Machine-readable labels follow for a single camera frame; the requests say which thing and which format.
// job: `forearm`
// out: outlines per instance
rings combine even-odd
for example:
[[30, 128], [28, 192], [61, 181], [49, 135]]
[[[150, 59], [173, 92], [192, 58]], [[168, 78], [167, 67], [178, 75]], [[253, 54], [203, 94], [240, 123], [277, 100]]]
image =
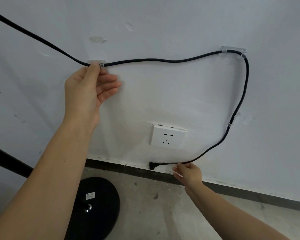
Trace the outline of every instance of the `forearm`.
[[79, 126], [60, 126], [30, 177], [0, 216], [0, 239], [64, 238], [90, 136]]
[[189, 196], [222, 239], [282, 239], [287, 237], [232, 205], [204, 184], [189, 187]]

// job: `power cord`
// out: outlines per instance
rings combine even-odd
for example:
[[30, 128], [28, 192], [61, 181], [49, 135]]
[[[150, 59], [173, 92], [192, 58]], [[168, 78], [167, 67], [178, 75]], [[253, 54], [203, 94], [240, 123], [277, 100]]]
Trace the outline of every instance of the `power cord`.
[[[77, 60], [76, 58], [72, 57], [68, 53], [64, 52], [62, 49], [56, 47], [54, 44], [52, 44], [49, 41], [41, 38], [38, 35], [36, 35], [36, 34], [30, 32], [30, 31], [26, 30], [25, 28], [22, 28], [21, 26], [13, 23], [12, 21], [10, 21], [9, 19], [5, 18], [2, 15], [0, 15], [0, 21], [2, 21], [3, 23], [9, 25], [10, 27], [12, 27], [12, 28], [14, 28], [14, 29], [16, 29], [16, 30], [24, 33], [25, 35], [30, 36], [30, 37], [34, 38], [37, 41], [40, 41], [41, 43], [43, 43], [45, 45], [48, 45], [52, 49], [60, 52], [61, 54], [64, 54], [65, 56], [68, 56], [70, 59], [78, 62], [81, 65], [84, 65], [84, 66], [87, 66], [87, 67], [90, 65], [89, 63]], [[241, 106], [241, 104], [242, 104], [242, 102], [244, 100], [244, 96], [246, 94], [247, 86], [248, 86], [249, 62], [248, 62], [247, 57], [244, 55], [244, 53], [236, 51], [236, 50], [219, 50], [219, 51], [210, 52], [210, 53], [207, 53], [207, 54], [203, 54], [203, 55], [200, 55], [200, 56], [196, 56], [196, 57], [192, 57], [192, 58], [188, 58], [188, 59], [183, 59], [183, 60], [165, 60], [165, 59], [156, 59], [156, 58], [132, 59], [132, 60], [116, 61], [116, 62], [111, 62], [111, 63], [104, 63], [104, 64], [100, 64], [100, 67], [111, 67], [111, 66], [120, 65], [120, 64], [134, 63], [134, 62], [143, 62], [143, 61], [158, 61], [158, 62], [167, 62], [167, 63], [181, 63], [181, 62], [188, 62], [188, 61], [192, 61], [192, 60], [197, 60], [197, 59], [200, 59], [200, 58], [204, 58], [204, 57], [212, 56], [212, 55], [217, 55], [217, 54], [221, 54], [221, 53], [234, 53], [234, 54], [238, 54], [238, 55], [240, 55], [240, 56], [243, 57], [244, 62], [246, 64], [246, 79], [245, 79], [245, 82], [244, 82], [243, 93], [242, 93], [242, 96], [241, 96], [239, 104], [237, 105], [236, 109], [234, 110], [234, 112], [233, 112], [233, 114], [231, 116], [231, 119], [229, 121], [227, 129], [225, 130], [225, 133], [224, 133], [223, 137], [221, 138], [221, 140], [218, 141], [215, 145], [213, 145], [210, 148], [208, 148], [207, 150], [205, 150], [202, 154], [200, 154], [195, 159], [192, 159], [190, 161], [182, 162], [182, 164], [187, 164], [187, 163], [192, 163], [192, 162], [198, 160], [200, 157], [202, 157], [208, 151], [210, 151], [211, 149], [213, 149], [216, 146], [220, 145], [225, 140], [226, 136], [228, 135], [230, 127], [231, 127], [233, 121], [235, 120], [235, 116], [236, 116], [238, 110], [240, 109], [240, 106]], [[166, 163], [150, 162], [149, 163], [149, 169], [150, 170], [154, 170], [157, 166], [160, 166], [160, 165], [173, 165], [173, 164], [177, 164], [177, 162], [166, 162]]]

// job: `black round base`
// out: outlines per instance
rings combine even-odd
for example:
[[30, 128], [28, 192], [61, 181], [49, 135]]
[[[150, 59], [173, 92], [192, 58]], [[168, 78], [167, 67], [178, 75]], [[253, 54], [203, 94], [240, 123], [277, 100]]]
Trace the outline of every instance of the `black round base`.
[[90, 204], [91, 210], [86, 212], [81, 204], [74, 204], [64, 239], [105, 239], [115, 226], [120, 211], [120, 198], [115, 186], [105, 178], [86, 178], [80, 181], [77, 198]]

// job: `sticker with printed text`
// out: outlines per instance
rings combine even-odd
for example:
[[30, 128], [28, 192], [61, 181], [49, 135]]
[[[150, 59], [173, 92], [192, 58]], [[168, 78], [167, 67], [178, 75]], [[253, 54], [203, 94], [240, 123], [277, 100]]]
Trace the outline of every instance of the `sticker with printed text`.
[[86, 194], [86, 200], [90, 200], [94, 198], [94, 192]]

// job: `dark gray baseboard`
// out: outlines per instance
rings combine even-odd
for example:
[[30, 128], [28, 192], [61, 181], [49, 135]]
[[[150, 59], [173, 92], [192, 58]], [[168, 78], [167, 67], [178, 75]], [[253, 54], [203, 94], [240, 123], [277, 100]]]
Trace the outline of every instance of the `dark gray baseboard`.
[[[146, 179], [152, 179], [157, 181], [163, 181], [166, 183], [181, 185], [181, 183], [173, 175], [168, 173], [160, 173], [160, 172], [155, 172], [155, 171], [150, 171], [150, 170], [145, 170], [145, 169], [140, 169], [140, 168], [135, 168], [130, 166], [124, 166], [124, 165], [105, 162], [105, 161], [92, 160], [92, 159], [87, 159], [85, 166], [89, 168], [103, 169], [103, 170], [113, 171], [117, 173], [126, 173], [129, 175], [142, 177]], [[219, 185], [214, 183], [203, 182], [203, 184], [209, 187], [210, 189], [212, 189], [214, 192], [219, 194], [233, 196], [233, 197], [247, 199], [247, 200], [253, 200], [264, 204], [280, 206], [280, 207], [285, 207], [285, 208], [300, 211], [300, 201], [288, 200], [277, 196], [267, 195], [263, 193], [256, 193], [249, 190], [238, 189], [238, 188], [233, 188], [230, 186], [224, 186], [224, 185]]]

